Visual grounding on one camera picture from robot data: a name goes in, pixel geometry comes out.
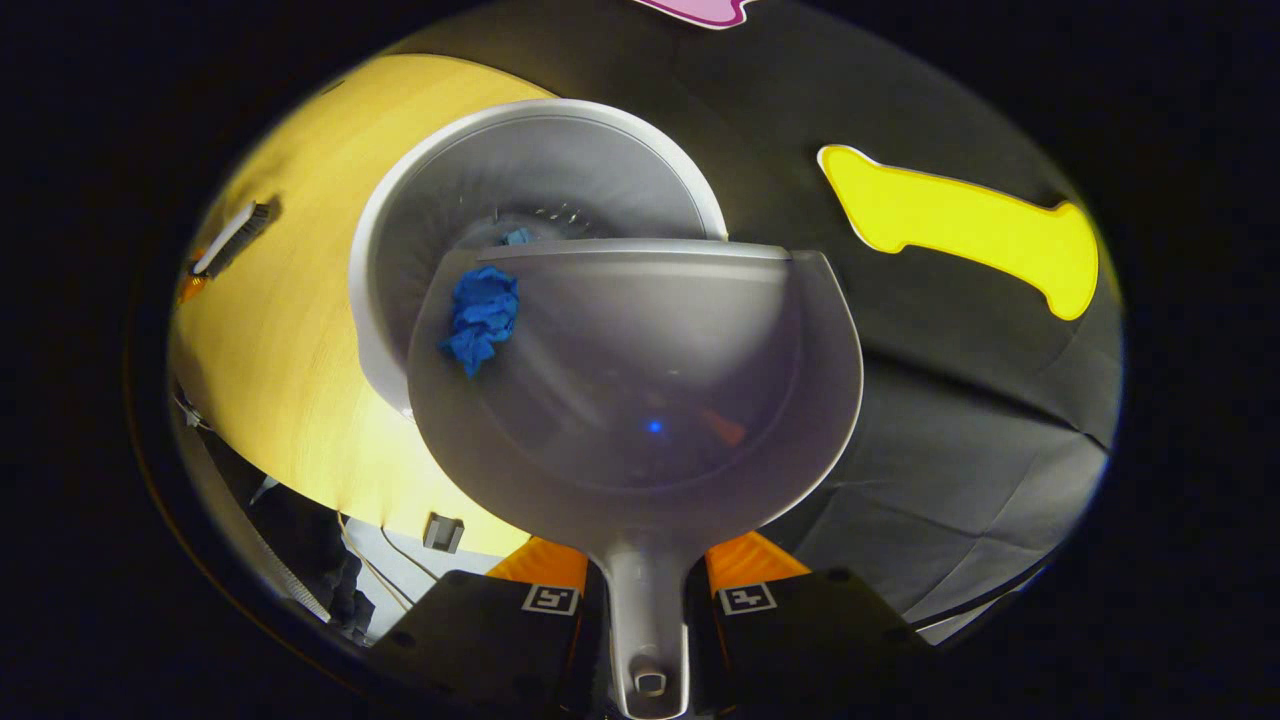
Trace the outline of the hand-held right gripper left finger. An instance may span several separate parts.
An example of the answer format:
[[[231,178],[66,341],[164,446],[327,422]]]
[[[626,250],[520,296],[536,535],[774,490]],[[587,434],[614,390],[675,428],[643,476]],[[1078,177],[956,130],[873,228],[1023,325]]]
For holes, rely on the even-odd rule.
[[[588,557],[540,538],[447,571],[372,646],[370,717],[598,720],[604,606]]]

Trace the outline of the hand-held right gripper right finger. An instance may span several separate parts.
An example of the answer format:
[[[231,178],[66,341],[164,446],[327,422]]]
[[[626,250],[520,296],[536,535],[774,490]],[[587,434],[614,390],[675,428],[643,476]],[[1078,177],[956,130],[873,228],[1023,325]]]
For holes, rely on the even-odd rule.
[[[934,646],[845,566],[810,569],[751,532],[690,577],[698,720],[840,720],[913,700]]]

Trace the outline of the small grey broom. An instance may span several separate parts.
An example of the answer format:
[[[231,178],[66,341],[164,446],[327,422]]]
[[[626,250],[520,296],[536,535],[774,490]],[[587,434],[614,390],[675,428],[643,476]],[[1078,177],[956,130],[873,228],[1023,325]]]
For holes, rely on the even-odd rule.
[[[188,277],[212,279],[220,275],[270,224],[270,202],[246,204],[224,225],[204,254],[188,268]]]

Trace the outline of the blue paper trash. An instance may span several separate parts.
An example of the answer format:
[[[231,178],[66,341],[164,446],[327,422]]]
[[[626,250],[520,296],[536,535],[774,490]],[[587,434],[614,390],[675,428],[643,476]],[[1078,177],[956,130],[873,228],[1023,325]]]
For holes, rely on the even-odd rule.
[[[518,281],[485,265],[462,274],[451,295],[449,334],[439,350],[474,378],[497,355],[497,345],[515,333],[520,310]]]

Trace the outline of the grey dustpan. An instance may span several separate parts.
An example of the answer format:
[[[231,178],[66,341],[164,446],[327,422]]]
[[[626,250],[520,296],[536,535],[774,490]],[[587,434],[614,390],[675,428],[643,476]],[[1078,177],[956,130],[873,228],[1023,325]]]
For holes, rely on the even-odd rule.
[[[467,378],[439,350],[462,274],[518,281],[512,337]],[[858,423],[861,346],[817,251],[700,240],[457,249],[416,319],[408,397],[475,503],[602,571],[621,711],[690,702],[685,582],[794,507]]]

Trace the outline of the white ribbed garbage bin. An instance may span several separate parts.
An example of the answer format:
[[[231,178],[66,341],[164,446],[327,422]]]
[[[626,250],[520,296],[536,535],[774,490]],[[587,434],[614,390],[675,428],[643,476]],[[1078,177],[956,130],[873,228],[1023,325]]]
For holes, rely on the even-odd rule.
[[[517,231],[534,242],[730,237],[696,163],[634,114],[539,99],[443,126],[379,179],[349,250],[360,368],[393,411],[412,413],[410,338],[442,259],[500,246]]]

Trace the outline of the wooden desktop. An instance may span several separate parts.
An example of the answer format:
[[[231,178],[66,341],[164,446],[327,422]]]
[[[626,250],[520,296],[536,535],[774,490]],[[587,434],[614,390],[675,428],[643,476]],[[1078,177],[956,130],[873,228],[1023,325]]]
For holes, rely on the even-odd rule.
[[[250,202],[268,228],[179,304],[172,350],[187,398],[243,459],[321,506],[422,542],[433,514],[460,519],[462,551],[504,557],[527,533],[480,509],[416,425],[367,383],[349,310],[349,251],[385,173],[453,120],[547,91],[447,56],[381,56],[305,99],[233,172],[198,233]]]

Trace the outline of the dark cloth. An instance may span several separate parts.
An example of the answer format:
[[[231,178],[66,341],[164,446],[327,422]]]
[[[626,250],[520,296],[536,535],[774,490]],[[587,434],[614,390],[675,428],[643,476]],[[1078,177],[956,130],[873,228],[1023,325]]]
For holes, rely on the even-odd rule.
[[[374,603],[358,588],[362,561],[342,538],[339,515],[264,477],[244,509],[255,530],[303,592],[300,601],[346,639],[367,646]]]

